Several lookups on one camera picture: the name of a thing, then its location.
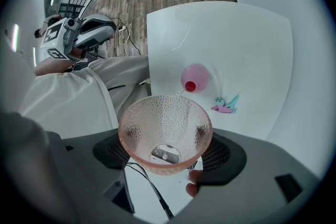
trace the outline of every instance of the person's hand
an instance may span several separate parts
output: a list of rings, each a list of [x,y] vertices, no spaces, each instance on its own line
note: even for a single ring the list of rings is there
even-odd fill
[[[80,58],[82,55],[83,50],[82,49],[78,49],[78,48],[72,48],[70,54],[76,58]]]
[[[185,187],[185,191],[191,196],[195,197],[197,194],[197,187],[196,187],[196,181],[200,177],[200,175],[203,173],[202,170],[192,170],[189,173],[189,180],[192,183],[189,183]]]

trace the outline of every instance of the textured glass bowl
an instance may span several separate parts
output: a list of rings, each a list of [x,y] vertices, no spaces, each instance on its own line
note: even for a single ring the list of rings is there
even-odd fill
[[[173,175],[191,166],[208,148],[212,124],[195,102],[178,95],[144,98],[119,121],[119,139],[146,170]]]

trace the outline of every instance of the electrical wire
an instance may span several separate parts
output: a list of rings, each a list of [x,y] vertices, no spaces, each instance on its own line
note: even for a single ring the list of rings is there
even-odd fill
[[[100,56],[99,54],[97,54],[97,56],[96,56],[96,55],[93,55],[93,54],[89,53],[88,51],[87,51],[87,53],[88,53],[89,55],[93,56],[93,57],[97,57],[97,58],[100,57],[100,58],[102,58],[102,59],[105,59],[105,57]]]
[[[139,55],[141,55],[140,50],[136,47],[136,45],[134,44],[134,42],[133,42],[132,39],[131,39],[131,33],[130,33],[130,32],[131,32],[131,30],[132,30],[132,27],[131,27],[131,29],[130,29],[130,31],[129,31],[129,28],[127,27],[127,25],[124,24],[124,23],[122,22],[122,20],[121,20],[119,17],[111,18],[111,20],[113,20],[113,19],[118,19],[118,20],[119,20],[119,23],[117,24],[117,30],[119,30],[119,29],[118,29],[119,24],[121,24],[121,27],[123,27],[124,25],[126,26],[126,30],[127,30],[127,34],[128,34],[128,40],[132,43],[132,45],[134,46],[134,48],[137,49]],[[113,56],[114,56],[114,47],[115,47],[115,43],[114,43],[114,41],[113,41]]]
[[[172,50],[180,49],[180,47],[182,46],[183,42],[187,39],[187,37],[188,37],[188,35],[189,35],[190,27],[191,27],[191,24],[189,24],[188,33],[187,33],[187,35],[185,36],[185,38],[182,40],[181,44],[180,44],[177,48],[174,48],[174,49],[172,49]]]
[[[124,33],[124,30],[122,30],[121,35],[119,37],[119,44],[124,46],[124,50],[125,50],[125,53],[126,53],[127,56],[128,56],[128,53],[127,53],[127,50],[126,50],[126,45],[127,45],[127,42],[128,42],[128,40],[131,36],[131,31],[132,31],[132,24],[131,23],[129,24],[128,28],[129,28],[130,31],[127,30],[128,37],[127,37],[125,43],[121,43],[121,38],[122,38],[122,34]]]
[[[118,89],[118,88],[122,88],[122,87],[126,87],[126,85],[115,86],[115,87],[112,87],[112,88],[108,88],[107,90],[112,91],[114,89]]]
[[[143,171],[144,175],[143,175],[143,173],[141,173],[140,171],[134,169],[134,168],[131,167],[130,165],[136,165],[136,166],[140,167],[140,169]],[[146,173],[146,171],[144,170],[144,168],[142,168],[142,167],[141,167],[139,164],[137,164],[137,163],[127,163],[127,166],[131,167],[133,170],[136,170],[138,173],[140,173],[142,176],[144,176],[144,177],[147,179],[147,181],[149,182],[149,184],[150,184],[151,187],[153,188],[153,190],[154,190],[156,196],[158,197],[159,202],[160,202],[160,204],[161,204],[163,210],[165,211],[165,213],[166,213],[168,219],[172,219],[172,218],[174,217],[173,213],[170,211],[168,204],[165,202],[165,200],[163,199],[163,197],[162,197],[162,195],[160,194],[160,192],[158,191],[158,189],[157,189],[157,188],[154,186],[154,184],[150,181],[150,179],[149,179],[149,177],[148,177],[148,174]]]
[[[115,43],[116,43],[116,35],[114,35],[114,37],[113,37],[113,55],[112,55],[112,57],[114,57]]]
[[[222,99],[223,97],[223,80],[222,80],[222,76],[221,74],[219,73],[218,69],[213,65],[211,64],[212,66],[212,69],[214,70],[214,74],[215,74],[215,82],[217,84],[217,89],[218,89],[218,94],[220,97],[220,99]]]

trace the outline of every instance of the black speaker grille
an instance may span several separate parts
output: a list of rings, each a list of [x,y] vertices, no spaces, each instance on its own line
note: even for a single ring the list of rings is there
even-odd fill
[[[210,146],[202,155],[203,171],[209,172],[219,168],[230,159],[230,149],[223,143],[212,139]]]
[[[108,147],[107,147],[107,153],[111,155],[112,157],[119,158],[123,160],[124,162],[128,162],[130,159],[130,156],[127,154],[127,152],[122,147],[119,139],[114,140]]]

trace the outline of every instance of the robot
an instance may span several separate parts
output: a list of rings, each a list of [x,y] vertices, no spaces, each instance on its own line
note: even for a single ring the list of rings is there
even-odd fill
[[[61,223],[144,223],[133,216],[118,129],[62,140],[19,114],[6,122],[3,164],[20,194]],[[319,180],[282,148],[213,129],[198,194],[169,223],[285,223]]]
[[[98,46],[109,40],[116,28],[115,23],[102,14],[92,14],[84,19],[64,18],[47,28],[41,48],[59,60],[95,60]],[[83,50],[80,58],[71,53],[74,48]]]

